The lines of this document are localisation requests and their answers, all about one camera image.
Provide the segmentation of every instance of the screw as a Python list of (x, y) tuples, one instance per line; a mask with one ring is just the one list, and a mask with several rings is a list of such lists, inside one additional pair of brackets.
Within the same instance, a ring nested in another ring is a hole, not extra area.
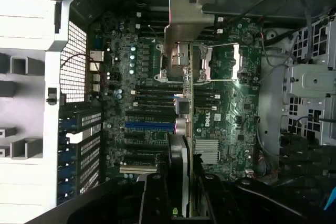
[(214, 175), (212, 175), (212, 174), (206, 174), (205, 175), (205, 178), (207, 178), (207, 179), (213, 179), (215, 176)]
[(247, 179), (243, 179), (243, 180), (241, 181), (241, 183), (242, 183), (243, 185), (250, 185), (250, 184), (251, 184), (251, 181), (249, 181), (249, 180), (247, 180)]

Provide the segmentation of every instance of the motherboard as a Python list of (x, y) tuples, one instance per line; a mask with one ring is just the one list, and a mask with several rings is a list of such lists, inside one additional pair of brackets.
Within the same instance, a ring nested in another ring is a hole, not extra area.
[[(193, 150), (203, 168), (224, 179), (253, 167), (261, 65), (262, 24), (216, 17), (193, 51)], [(108, 12), (91, 26), (91, 91), (104, 111), (104, 174), (136, 179), (155, 172), (167, 152), (167, 135), (188, 111), (181, 98), (183, 69), (162, 57), (167, 13)]]

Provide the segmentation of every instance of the cable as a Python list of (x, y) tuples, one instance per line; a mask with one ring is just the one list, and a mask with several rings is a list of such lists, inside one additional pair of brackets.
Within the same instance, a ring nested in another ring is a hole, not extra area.
[[(228, 22), (236, 22), (243, 18), (246, 14), (250, 13), (253, 9), (255, 9), (258, 5), (263, 3), (266, 0), (259, 0), (257, 3), (252, 5), (249, 9), (244, 11), (242, 14), (239, 16), (230, 19)], [(308, 4), (306, 0), (299, 0), (302, 7), (304, 8), (305, 11), (305, 17), (306, 17), (306, 23), (307, 23), (307, 30), (308, 30), (308, 50), (307, 50), (307, 56), (306, 56), (306, 63), (312, 58), (313, 56), (313, 29), (312, 29), (312, 21), (311, 21), (311, 13), (308, 8)]]
[(266, 58), (266, 61), (267, 61), (267, 64), (273, 68), (275, 67), (280, 67), (280, 66), (284, 66), (284, 67), (288, 67), (286, 64), (279, 64), (279, 65), (273, 65), (270, 61), (269, 61), (269, 58), (268, 58), (268, 55), (267, 55), (267, 52), (266, 52), (266, 48), (265, 48), (265, 43), (264, 43), (264, 35), (263, 33), (261, 33), (261, 46), (263, 48), (263, 52), (264, 52), (264, 55), (265, 55), (265, 58)]
[(259, 123), (260, 123), (260, 121), (258, 120), (257, 125), (256, 125), (256, 132), (257, 132), (257, 140), (258, 140), (258, 143), (259, 143), (261, 149), (262, 149), (265, 153), (267, 153), (268, 155), (281, 157), (281, 155), (278, 155), (278, 154), (275, 154), (275, 153), (272, 153), (272, 152), (269, 152), (268, 150), (266, 150), (266, 148), (265, 148), (264, 145), (262, 144), (261, 139), (260, 139), (260, 134), (259, 134)]
[(148, 28), (154, 33), (154, 36), (155, 36), (155, 38), (156, 38), (156, 42), (159, 42), (159, 38), (158, 38), (158, 36), (157, 36), (155, 30), (153, 29), (153, 27), (151, 27), (151, 25), (148, 25)]
[(266, 1), (266, 0), (259, 0), (258, 2), (253, 4), (249, 9), (245, 10), (242, 14), (238, 15), (237, 17), (234, 17), (234, 18), (230, 19), (228, 22), (232, 23), (232, 22), (236, 22), (236, 21), (244, 18), (246, 16), (246, 14), (250, 13), (252, 10), (254, 10), (258, 5), (260, 5), (264, 1)]
[(275, 67), (273, 67), (264, 77), (262, 77), (260, 80), (259, 80), (259, 84), (261, 84), (264, 80), (266, 80), (266, 78), (272, 74), (277, 68), (279, 67), (288, 67), (286, 64), (279, 64), (279, 65), (276, 65)]
[(302, 120), (302, 119), (304, 119), (304, 118), (307, 118), (308, 120), (309, 120), (309, 119), (312, 119), (312, 120), (315, 120), (315, 121), (321, 121), (321, 122), (327, 122), (327, 123), (336, 123), (336, 119), (324, 119), (324, 118), (317, 118), (317, 117), (312, 116), (312, 115), (305, 115), (305, 116), (302, 116), (302, 117), (296, 119), (296, 120), (293, 122), (293, 124), (292, 124), (292, 126), (291, 126), (291, 128), (290, 128), (290, 130), (289, 130), (289, 133), (292, 134), (292, 133), (294, 132), (295, 126), (298, 124), (298, 122), (299, 122), (300, 120)]
[[(100, 72), (97, 63), (94, 61), (94, 59), (93, 59), (91, 56), (89, 56), (89, 55), (87, 55), (87, 54), (75, 54), (75, 55), (71, 55), (68, 59), (66, 59), (66, 60), (61, 64), (60, 69), (62, 69), (62, 68), (65, 66), (65, 64), (69, 62), (69, 60), (71, 60), (72, 58), (77, 57), (77, 56), (85, 56), (85, 57), (89, 58), (90, 60), (92, 60), (92, 62), (94, 63), (94, 65), (95, 65), (95, 67), (96, 67), (96, 70), (97, 70), (98, 74), (99, 74), (100, 76), (103, 77), (103, 74), (102, 74), (102, 72)], [(104, 85), (105, 87), (108, 87), (107, 84), (105, 83), (105, 79), (104, 79), (104, 78), (102, 78), (102, 83), (103, 83), (103, 85)]]

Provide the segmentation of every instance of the metal bracket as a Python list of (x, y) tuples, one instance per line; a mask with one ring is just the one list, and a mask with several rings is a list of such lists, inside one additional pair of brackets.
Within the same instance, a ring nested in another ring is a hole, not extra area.
[(194, 41), (206, 26), (214, 24), (215, 15), (204, 14), (202, 7), (215, 0), (169, 0), (169, 25), (164, 29), (164, 53), (170, 57), (176, 42)]

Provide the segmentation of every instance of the white sticker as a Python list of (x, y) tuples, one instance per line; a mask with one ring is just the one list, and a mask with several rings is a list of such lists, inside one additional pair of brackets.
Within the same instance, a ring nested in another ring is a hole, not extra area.
[(219, 122), (221, 120), (221, 114), (215, 114), (215, 121)]

